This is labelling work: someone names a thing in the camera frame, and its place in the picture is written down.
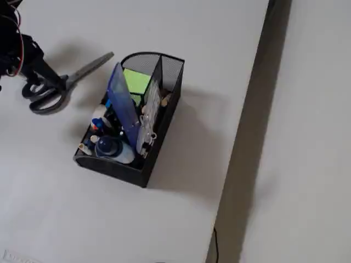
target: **red wire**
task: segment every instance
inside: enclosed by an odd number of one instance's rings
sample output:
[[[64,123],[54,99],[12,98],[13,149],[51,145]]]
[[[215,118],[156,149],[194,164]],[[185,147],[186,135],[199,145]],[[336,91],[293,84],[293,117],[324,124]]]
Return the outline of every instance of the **red wire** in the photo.
[[[19,67],[17,68],[17,70],[15,71],[15,73],[13,74],[10,74],[7,72],[7,75],[10,76],[10,77],[15,77],[17,76],[20,71],[22,70],[22,66],[23,66],[23,62],[24,62],[24,43],[23,43],[23,38],[22,38],[22,34],[21,34],[21,31],[20,31],[20,25],[21,25],[21,15],[20,15],[20,12],[17,10],[17,8],[15,8],[14,6],[11,5],[11,7],[13,9],[15,9],[16,13],[18,14],[18,23],[16,23],[16,21],[14,21],[12,18],[9,18],[8,16],[5,16],[3,15],[4,18],[12,21],[16,27],[17,27],[17,30],[18,30],[18,33],[20,35],[20,39],[21,39],[21,57],[20,57],[20,64],[19,64]]]

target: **wire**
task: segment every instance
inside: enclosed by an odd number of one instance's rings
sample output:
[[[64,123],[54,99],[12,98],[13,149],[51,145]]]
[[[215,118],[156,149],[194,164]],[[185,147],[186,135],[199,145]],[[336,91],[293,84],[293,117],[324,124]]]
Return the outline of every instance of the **wire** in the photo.
[[[219,261],[219,249],[218,249],[217,230],[216,230],[215,227],[213,228],[213,232],[214,232],[214,240],[215,240],[215,243],[216,243],[216,253],[217,253],[216,263],[218,263],[218,261]]]
[[[22,38],[21,31],[20,31],[20,25],[21,25],[21,15],[20,15],[20,12],[19,12],[19,11],[17,10],[17,8],[15,8],[14,6],[11,5],[11,7],[14,8],[15,11],[16,11],[16,13],[18,14],[18,20],[19,20],[19,22],[16,23],[15,20],[13,20],[12,18],[10,18],[10,17],[8,17],[8,16],[6,16],[6,15],[2,15],[2,17],[3,17],[3,18],[6,18],[6,19],[8,19],[8,20],[10,20],[10,21],[12,21],[12,22],[16,25],[17,30],[18,30],[18,33],[19,33],[19,35],[20,35],[20,39],[21,39],[21,57],[20,57],[20,64],[19,64],[17,70],[15,71],[15,73],[9,73],[8,70],[6,71],[6,74],[7,74],[9,77],[15,77],[15,76],[17,76],[17,75],[21,72],[22,67],[23,67],[23,62],[24,62],[24,43],[23,43],[23,38]]]

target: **scissor blade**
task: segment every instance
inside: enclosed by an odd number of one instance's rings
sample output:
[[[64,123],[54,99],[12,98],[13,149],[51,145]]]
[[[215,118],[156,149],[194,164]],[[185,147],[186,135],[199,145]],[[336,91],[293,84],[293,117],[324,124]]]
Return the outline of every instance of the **scissor blade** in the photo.
[[[95,59],[94,61],[92,61],[89,64],[82,67],[80,70],[76,71],[76,73],[72,74],[67,81],[74,84],[75,82],[84,78],[86,75],[91,74],[96,69],[101,67],[107,61],[109,61],[113,56],[114,56],[114,53],[109,52],[109,53],[99,57],[98,59]]]

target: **mesh pen holder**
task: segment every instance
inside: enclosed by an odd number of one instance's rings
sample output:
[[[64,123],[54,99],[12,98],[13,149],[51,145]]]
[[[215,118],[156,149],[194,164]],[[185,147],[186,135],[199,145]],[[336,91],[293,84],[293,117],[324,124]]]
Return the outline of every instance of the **mesh pen holder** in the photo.
[[[73,160],[79,166],[115,177],[140,187],[147,186],[152,169],[156,163],[158,153],[160,152],[163,140],[165,139],[168,127],[180,98],[185,61],[156,52],[134,53],[125,57],[121,61],[123,68],[128,68],[151,76],[160,59],[162,61],[162,83],[160,83],[160,88],[171,92],[171,98],[159,124],[157,125],[157,138],[146,159],[142,160],[142,162],[136,161],[131,164],[122,164],[111,159],[99,158],[95,155],[88,156],[77,149]],[[101,103],[105,104],[106,101],[107,95],[104,96]],[[83,143],[85,139],[88,139],[89,131],[90,128],[88,127],[81,143]]]

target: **black scissors handle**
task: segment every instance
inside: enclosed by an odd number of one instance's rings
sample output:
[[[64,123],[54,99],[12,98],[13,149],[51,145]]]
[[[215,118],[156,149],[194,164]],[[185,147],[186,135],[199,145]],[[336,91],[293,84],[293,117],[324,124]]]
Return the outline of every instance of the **black scissors handle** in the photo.
[[[62,79],[66,81],[68,76],[63,76]],[[40,91],[42,90],[44,90],[44,93],[41,93],[38,99],[29,104],[30,110],[40,115],[52,113],[60,108],[69,92],[67,89],[60,89],[50,86],[49,84],[45,84]],[[55,104],[46,107],[47,104],[50,104],[50,102],[58,97],[60,97],[60,99]]]
[[[36,90],[35,92],[32,91],[32,87],[36,86],[39,87],[42,85],[39,90]],[[39,79],[39,83],[32,83],[32,82],[27,82],[25,86],[22,88],[22,96],[25,99],[30,99],[32,97],[37,97],[45,92],[47,92],[50,89],[50,86],[44,82],[42,78]]]

